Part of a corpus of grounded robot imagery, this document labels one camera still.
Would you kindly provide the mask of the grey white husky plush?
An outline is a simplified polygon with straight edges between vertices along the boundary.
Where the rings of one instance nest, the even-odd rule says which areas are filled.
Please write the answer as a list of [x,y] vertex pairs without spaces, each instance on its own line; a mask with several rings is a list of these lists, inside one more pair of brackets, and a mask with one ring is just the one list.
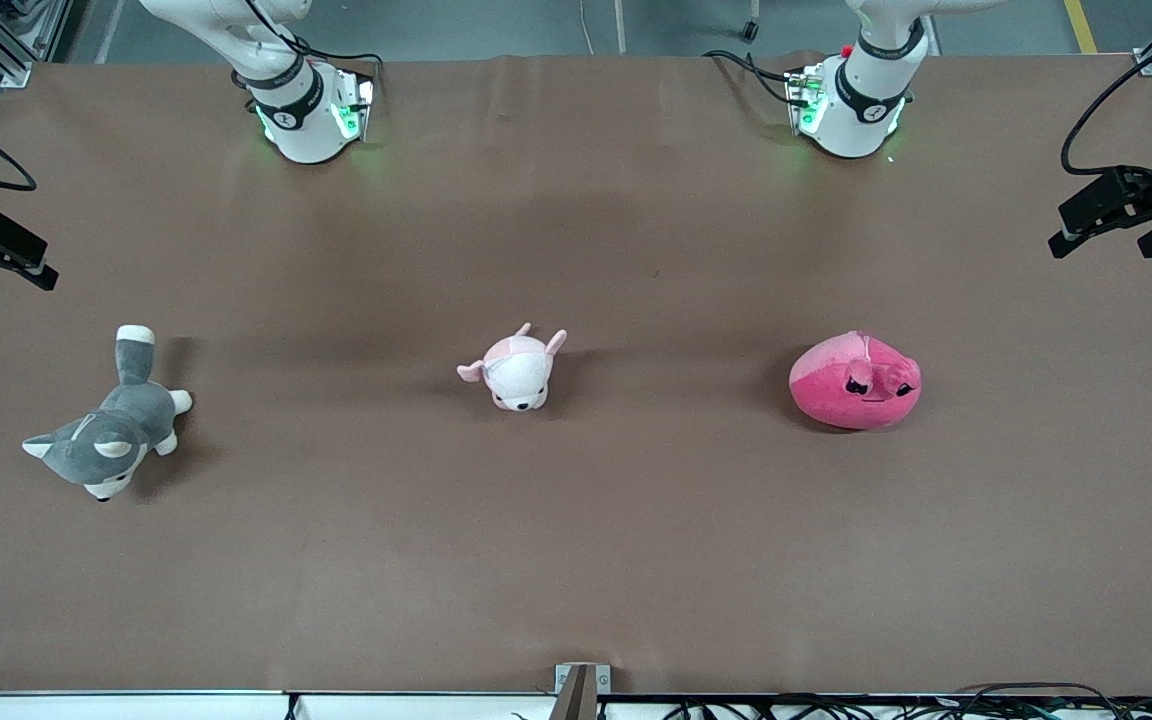
[[156,333],[146,325],[120,325],[114,356],[116,384],[100,406],[20,444],[99,502],[124,491],[151,452],[166,456],[177,450],[175,420],[195,406],[188,391],[152,381]]

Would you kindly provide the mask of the hot pink plush toy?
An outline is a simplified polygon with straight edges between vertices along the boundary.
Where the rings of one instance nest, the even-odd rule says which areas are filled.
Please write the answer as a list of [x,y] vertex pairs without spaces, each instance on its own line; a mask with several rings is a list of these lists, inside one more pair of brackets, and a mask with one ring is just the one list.
[[788,389],[810,419],[846,430],[890,429],[918,404],[922,369],[873,334],[850,331],[809,348]]

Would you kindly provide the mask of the pale pink white plush pig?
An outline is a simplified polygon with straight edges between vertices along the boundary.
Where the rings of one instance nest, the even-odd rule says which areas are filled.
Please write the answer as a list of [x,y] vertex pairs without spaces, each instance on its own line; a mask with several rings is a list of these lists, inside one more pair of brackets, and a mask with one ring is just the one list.
[[480,359],[456,367],[461,381],[483,382],[493,404],[511,414],[526,414],[545,406],[550,374],[568,333],[558,329],[548,341],[531,336],[531,324],[497,341]]

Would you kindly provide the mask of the brown table cover sheet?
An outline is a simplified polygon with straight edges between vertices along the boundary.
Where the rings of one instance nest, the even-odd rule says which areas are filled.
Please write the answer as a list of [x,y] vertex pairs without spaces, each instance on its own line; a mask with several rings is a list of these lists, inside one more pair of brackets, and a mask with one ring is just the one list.
[[[0,94],[0,691],[1152,694],[1152,260],[1056,260],[1059,146],[1128,56],[935,58],[881,156],[704,59],[392,63],[285,161],[220,67]],[[568,338],[545,406],[456,367]],[[120,325],[195,397],[108,502],[20,444],[100,406]],[[799,410],[850,331],[890,429]]]

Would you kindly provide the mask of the metal table edge bracket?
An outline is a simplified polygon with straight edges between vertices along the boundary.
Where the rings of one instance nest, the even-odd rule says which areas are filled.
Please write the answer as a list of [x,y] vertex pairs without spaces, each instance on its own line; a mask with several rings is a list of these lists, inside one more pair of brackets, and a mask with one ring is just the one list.
[[604,694],[612,694],[612,666],[566,662],[554,667],[556,700],[548,720],[605,720]]

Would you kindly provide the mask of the white table edge rail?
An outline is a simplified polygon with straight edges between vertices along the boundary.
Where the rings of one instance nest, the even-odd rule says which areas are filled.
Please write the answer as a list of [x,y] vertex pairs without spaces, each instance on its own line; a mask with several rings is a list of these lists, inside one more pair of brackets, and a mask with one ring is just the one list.
[[[548,720],[554,694],[0,694],[0,720]],[[1152,696],[998,687],[968,694],[605,694],[605,720],[1152,720]]]

